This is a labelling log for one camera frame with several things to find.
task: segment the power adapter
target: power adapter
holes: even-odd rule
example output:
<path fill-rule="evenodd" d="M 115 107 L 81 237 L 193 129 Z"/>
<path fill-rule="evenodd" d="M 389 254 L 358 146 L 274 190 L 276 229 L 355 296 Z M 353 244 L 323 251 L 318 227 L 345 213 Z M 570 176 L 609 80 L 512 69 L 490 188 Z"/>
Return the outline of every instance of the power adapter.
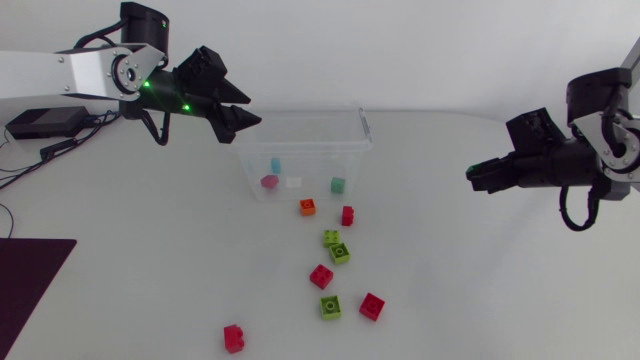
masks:
<path fill-rule="evenodd" d="M 31 109 L 11 120 L 6 128 L 14 139 L 74 137 L 84 128 L 87 116 L 84 106 Z"/>

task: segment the plastic container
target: plastic container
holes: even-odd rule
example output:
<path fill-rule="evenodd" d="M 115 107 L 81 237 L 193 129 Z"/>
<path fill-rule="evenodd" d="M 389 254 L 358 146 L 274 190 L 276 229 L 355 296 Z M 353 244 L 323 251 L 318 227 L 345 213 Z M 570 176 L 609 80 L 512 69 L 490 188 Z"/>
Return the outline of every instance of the plastic container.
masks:
<path fill-rule="evenodd" d="M 262 122 L 238 132 L 230 150 L 258 200 L 341 199 L 353 191 L 362 155 L 373 147 L 362 108 L 251 112 Z M 275 187 L 263 186 L 267 175 L 278 176 Z M 332 192 L 333 178 L 345 180 L 343 193 Z"/>

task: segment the toy block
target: toy block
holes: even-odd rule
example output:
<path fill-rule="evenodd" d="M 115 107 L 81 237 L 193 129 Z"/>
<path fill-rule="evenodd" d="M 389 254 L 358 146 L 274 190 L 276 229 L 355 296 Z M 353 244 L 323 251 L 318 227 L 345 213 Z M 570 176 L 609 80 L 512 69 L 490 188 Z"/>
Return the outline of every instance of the toy block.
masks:
<path fill-rule="evenodd" d="M 345 180 L 341 178 L 334 177 L 333 179 L 331 179 L 331 192 L 334 194 L 343 194 L 344 183 L 345 183 Z"/>
<path fill-rule="evenodd" d="M 224 347 L 229 354 L 237 353 L 244 348 L 242 329 L 238 325 L 230 325 L 224 328 Z"/>
<path fill-rule="evenodd" d="M 333 263 L 336 265 L 344 264 L 351 259 L 351 254 L 345 243 L 329 246 L 329 253 Z"/>
<path fill-rule="evenodd" d="M 342 316 L 340 310 L 340 299 L 338 296 L 328 296 L 320 299 L 320 306 L 322 308 L 322 318 L 324 320 L 333 320 Z"/>
<path fill-rule="evenodd" d="M 356 211 L 351 206 L 344 206 L 342 208 L 342 226 L 353 225 L 355 216 Z"/>
<path fill-rule="evenodd" d="M 316 213 L 316 204 L 313 199 L 300 200 L 300 213 L 302 216 L 310 216 Z"/>
<path fill-rule="evenodd" d="M 340 231 L 325 230 L 324 231 L 324 247 L 340 244 Z"/>
<path fill-rule="evenodd" d="M 360 305 L 360 313 L 369 319 L 376 321 L 378 320 L 378 316 L 380 316 L 383 306 L 384 300 L 379 299 L 372 293 L 368 293 L 367 296 L 365 296 L 362 305 Z"/>
<path fill-rule="evenodd" d="M 311 282 L 318 285 L 320 289 L 326 288 L 331 279 L 333 279 L 333 271 L 323 265 L 318 265 L 311 273 Z"/>
<path fill-rule="evenodd" d="M 274 187 L 276 187 L 276 185 L 278 185 L 278 182 L 280 182 L 280 180 L 278 179 L 278 175 L 267 175 L 260 180 L 260 184 L 262 184 L 262 187 L 265 187 L 267 189 L 273 189 Z"/>
<path fill-rule="evenodd" d="M 282 173 L 282 166 L 280 166 L 280 158 L 271 158 L 271 172 L 274 174 Z"/>

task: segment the teal block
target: teal block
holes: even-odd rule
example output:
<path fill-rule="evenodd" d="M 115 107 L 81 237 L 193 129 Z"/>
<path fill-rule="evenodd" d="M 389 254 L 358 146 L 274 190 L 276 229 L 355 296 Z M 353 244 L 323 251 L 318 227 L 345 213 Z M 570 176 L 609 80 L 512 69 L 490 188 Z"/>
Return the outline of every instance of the teal block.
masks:
<path fill-rule="evenodd" d="M 333 263 L 336 265 L 344 264 L 351 259 L 351 254 L 345 243 L 329 246 L 329 253 Z"/>
<path fill-rule="evenodd" d="M 276 175 L 282 172 L 282 167 L 280 166 L 280 158 L 271 158 L 271 172 Z"/>
<path fill-rule="evenodd" d="M 334 194 L 343 194 L 344 183 L 345 183 L 345 180 L 341 178 L 331 179 L 331 192 Z"/>
<path fill-rule="evenodd" d="M 324 247 L 340 244 L 340 231 L 325 230 L 324 231 Z"/>
<path fill-rule="evenodd" d="M 320 307 L 322 309 L 322 318 L 324 320 L 333 320 L 342 316 L 340 309 L 340 299 L 338 296 L 327 296 L 320 299 Z"/>

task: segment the cable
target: cable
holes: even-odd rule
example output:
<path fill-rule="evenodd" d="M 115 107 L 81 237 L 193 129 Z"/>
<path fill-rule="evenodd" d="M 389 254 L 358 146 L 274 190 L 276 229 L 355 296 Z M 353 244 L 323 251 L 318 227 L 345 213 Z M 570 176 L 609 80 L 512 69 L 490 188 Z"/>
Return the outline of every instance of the cable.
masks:
<path fill-rule="evenodd" d="M 13 234 L 13 224 L 15 223 L 13 220 L 13 214 L 11 213 L 11 210 L 9 210 L 8 207 L 4 206 L 3 204 L 0 204 L 0 206 L 2 206 L 5 210 L 7 210 L 7 212 L 9 213 L 9 216 L 11 217 L 11 228 L 9 228 L 9 235 L 7 236 L 7 239 L 11 239 L 11 234 Z"/>
<path fill-rule="evenodd" d="M 620 111 L 618 106 L 624 99 L 623 92 L 623 86 L 618 85 L 611 93 L 611 96 L 607 100 L 607 107 L 602 112 L 602 124 L 600 127 L 604 140 L 607 142 L 607 145 L 609 145 L 609 148 L 611 148 L 613 156 L 617 158 L 622 157 L 626 150 L 624 144 L 619 143 L 616 139 L 613 126 L 616 112 Z"/>
<path fill-rule="evenodd" d="M 560 189 L 560 214 L 565 225 L 573 231 L 584 231 L 593 226 L 596 223 L 598 217 L 598 208 L 600 206 L 600 199 L 592 194 L 593 188 L 589 191 L 589 197 L 587 199 L 587 209 L 589 210 L 589 216 L 584 222 L 584 225 L 578 225 L 571 220 L 569 213 L 567 212 L 567 195 L 569 195 L 569 187 L 563 186 Z"/>
<path fill-rule="evenodd" d="M 100 38 L 101 36 L 105 36 L 108 34 L 111 34 L 114 31 L 120 30 L 123 26 L 125 26 L 125 24 L 127 23 L 127 19 L 121 19 L 120 21 L 118 21 L 117 23 L 104 28 L 102 30 L 98 30 L 94 33 L 91 33 L 89 35 L 85 35 L 83 37 L 80 38 L 80 40 L 78 40 L 78 42 L 76 43 L 76 45 L 73 47 L 74 49 L 78 49 L 78 48 L 83 48 L 85 47 L 85 45 L 87 45 L 88 43 L 90 43 L 91 41 Z"/>
<path fill-rule="evenodd" d="M 627 120 L 633 120 L 633 115 L 625 109 L 618 109 L 620 115 L 627 118 Z"/>
<path fill-rule="evenodd" d="M 109 39 L 109 38 L 108 38 L 108 37 L 106 37 L 106 36 L 98 36 L 98 39 L 100 39 L 100 40 L 102 40 L 102 41 L 106 42 L 106 43 L 107 43 L 107 44 L 109 44 L 111 47 L 118 47 L 118 46 L 116 45 L 116 43 L 114 43 L 113 41 L 111 41 L 111 39 Z"/>
<path fill-rule="evenodd" d="M 4 142 L 0 144 L 0 149 L 2 149 L 3 146 L 9 143 L 9 139 L 7 139 L 7 128 L 4 128 L 3 136 L 4 136 Z"/>
<path fill-rule="evenodd" d="M 10 176 L 5 176 L 3 178 L 0 178 L 0 181 L 4 181 L 4 180 L 8 180 L 7 182 L 5 182 L 4 184 L 0 185 L 0 190 L 6 188 L 7 186 L 11 185 L 12 183 L 14 183 L 15 181 L 17 181 L 18 179 L 20 179 L 21 177 L 23 177 L 26 174 L 29 174 L 37 169 L 39 169 L 40 167 L 42 167 L 42 165 L 49 163 L 51 160 L 56 159 L 70 151 L 73 151 L 75 149 L 77 149 L 80 145 L 84 144 L 87 140 L 89 140 L 91 137 L 93 137 L 95 134 L 98 133 L 98 131 L 100 131 L 101 128 L 103 128 L 106 125 L 109 125 L 111 123 L 113 123 L 115 120 L 117 120 L 120 117 L 120 114 L 117 112 L 112 112 L 111 110 L 107 111 L 106 113 L 102 114 L 102 115 L 98 115 L 95 118 L 102 118 L 102 120 L 98 123 L 97 126 L 95 126 L 93 129 L 91 129 L 91 132 L 89 132 L 89 134 L 87 134 L 85 137 L 82 137 L 80 139 L 77 139 L 77 143 L 70 148 L 67 148 L 65 150 L 60 151 L 57 154 L 54 154 L 36 164 L 30 165 L 30 166 L 26 166 L 22 169 L 24 169 L 24 171 L 22 171 L 19 174 L 14 174 L 14 175 L 10 175 Z M 3 170 L 3 171 L 7 171 L 7 172 L 17 172 L 19 170 L 22 169 L 16 169 L 16 170 Z"/>

